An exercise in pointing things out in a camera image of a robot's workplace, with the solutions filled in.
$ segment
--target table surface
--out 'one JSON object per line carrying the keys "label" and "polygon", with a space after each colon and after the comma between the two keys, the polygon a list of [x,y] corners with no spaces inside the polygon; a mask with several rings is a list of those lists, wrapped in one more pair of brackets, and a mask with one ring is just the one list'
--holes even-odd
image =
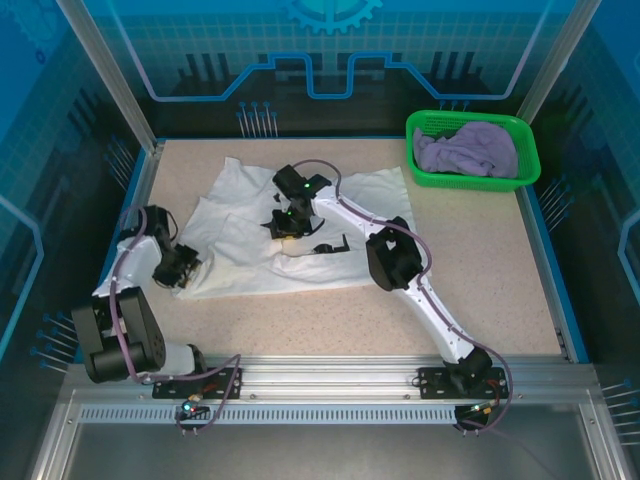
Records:
{"label": "table surface", "polygon": [[[560,353],[514,194],[421,188],[406,165],[404,140],[169,140],[149,204],[170,210],[182,229],[227,156],[273,169],[322,158],[345,175],[401,166],[418,231],[433,253],[431,283],[458,322],[505,354]],[[145,293],[166,340],[207,354],[437,353],[410,308],[374,285],[179,300],[151,282]]]}

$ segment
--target glass panel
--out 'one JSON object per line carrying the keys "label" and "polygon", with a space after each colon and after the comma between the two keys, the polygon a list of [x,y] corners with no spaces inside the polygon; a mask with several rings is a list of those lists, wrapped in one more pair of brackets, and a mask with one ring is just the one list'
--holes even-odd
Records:
{"label": "glass panel", "polygon": [[63,378],[56,369],[75,351],[73,332],[52,333],[43,317],[68,316],[95,288],[140,147],[55,2],[0,0],[0,45],[0,478],[9,479],[29,474]]}
{"label": "glass panel", "polygon": [[600,5],[533,123],[535,190],[604,386],[640,382],[639,15]]}
{"label": "glass panel", "polygon": [[403,134],[424,108],[515,114],[574,0],[87,5],[158,135],[264,137]]}

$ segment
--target green basket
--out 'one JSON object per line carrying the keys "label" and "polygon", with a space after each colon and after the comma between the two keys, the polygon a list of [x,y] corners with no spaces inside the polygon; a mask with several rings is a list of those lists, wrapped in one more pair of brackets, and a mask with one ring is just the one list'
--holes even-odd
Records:
{"label": "green basket", "polygon": [[[472,177],[452,173],[428,173],[413,158],[413,132],[416,128],[429,136],[446,130],[458,130],[468,122],[489,122],[504,128],[518,152],[517,178]],[[531,127],[516,117],[491,113],[420,110],[407,119],[407,161],[415,182],[422,187],[464,188],[489,192],[512,192],[531,185],[540,176],[540,159]]]}

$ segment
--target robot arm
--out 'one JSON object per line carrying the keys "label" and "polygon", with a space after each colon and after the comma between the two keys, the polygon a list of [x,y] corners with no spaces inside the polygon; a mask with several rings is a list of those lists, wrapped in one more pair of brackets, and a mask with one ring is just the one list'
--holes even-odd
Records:
{"label": "robot arm", "polygon": [[143,236],[133,245],[138,229],[122,232],[116,258],[104,282],[89,302],[71,312],[87,373],[96,383],[124,380],[129,376],[114,335],[109,304],[114,269],[125,252],[128,252],[127,259],[117,272],[115,305],[136,372],[185,375],[202,363],[195,347],[164,341],[142,290],[152,278],[168,287],[184,287],[200,263],[197,252],[184,245],[172,245],[165,209],[150,206],[145,207],[145,213],[147,227]]}
{"label": "robot arm", "polygon": [[[384,222],[387,221],[387,219],[385,218],[378,217],[377,215],[364,210],[362,207],[358,206],[344,196],[342,197],[342,200],[353,208],[359,210],[369,218]],[[371,271],[372,269],[375,269],[376,263],[372,262],[372,260],[381,256],[376,256],[376,251],[380,252],[380,248],[386,248],[388,240],[386,240],[385,237],[393,234],[393,232],[390,231],[391,229],[382,225],[366,222],[361,217],[358,217],[355,214],[351,213],[337,201],[335,196],[335,188],[332,186],[322,188],[322,190],[317,193],[316,197],[311,201],[311,203],[313,206],[313,211],[317,216],[327,220],[340,220],[344,223],[351,224],[362,232],[364,238],[370,239],[367,242],[369,270]],[[390,282],[385,283],[383,273],[372,272],[372,276],[374,276],[374,280],[376,280],[376,277],[380,280],[380,282],[376,282],[378,286],[385,290],[393,290],[395,294],[397,294],[411,306],[411,308],[415,311],[418,320],[420,320],[422,325],[429,332],[431,338],[433,338],[438,347],[438,351],[440,352],[440,355],[445,362],[458,363],[459,359],[468,357],[469,354],[473,351],[475,347],[466,340],[461,339],[457,334],[453,333],[442,322],[429,302],[426,301],[424,295],[418,290],[417,274],[407,283],[406,289],[392,288]],[[435,292],[433,292],[433,288],[429,284],[426,277],[422,279],[422,286],[429,291],[431,298],[434,302],[436,302],[436,305],[440,312],[447,316],[447,319],[454,325],[456,330],[468,336],[464,329],[460,325],[458,325],[455,319],[451,316],[449,311],[436,296]]]}
{"label": "robot arm", "polygon": [[274,210],[271,223],[265,225],[272,238],[300,238],[309,234],[313,215],[358,229],[366,239],[373,280],[412,307],[435,341],[460,393],[469,393],[484,382],[492,366],[491,358],[469,341],[472,340],[469,334],[437,297],[426,275],[422,275],[424,268],[415,240],[393,228],[397,225],[408,230],[404,219],[388,220],[367,212],[344,196],[337,198],[336,188],[326,178],[315,175],[307,180],[291,166],[278,171],[273,181],[291,203],[285,212]]}

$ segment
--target white towel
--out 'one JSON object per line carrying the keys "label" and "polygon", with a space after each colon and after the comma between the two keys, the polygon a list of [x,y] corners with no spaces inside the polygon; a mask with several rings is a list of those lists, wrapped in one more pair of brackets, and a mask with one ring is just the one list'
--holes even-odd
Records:
{"label": "white towel", "polygon": [[[305,165],[309,171],[313,165]],[[327,221],[316,233],[298,240],[272,240],[271,211],[275,171],[246,167],[227,157],[206,198],[200,198],[180,243],[200,254],[203,264],[179,298],[219,298],[236,295],[300,292],[372,284],[365,241],[354,228]],[[372,213],[403,217],[415,230],[407,187],[400,168],[356,174],[342,181],[341,193]],[[322,243],[351,251],[312,254]]]}

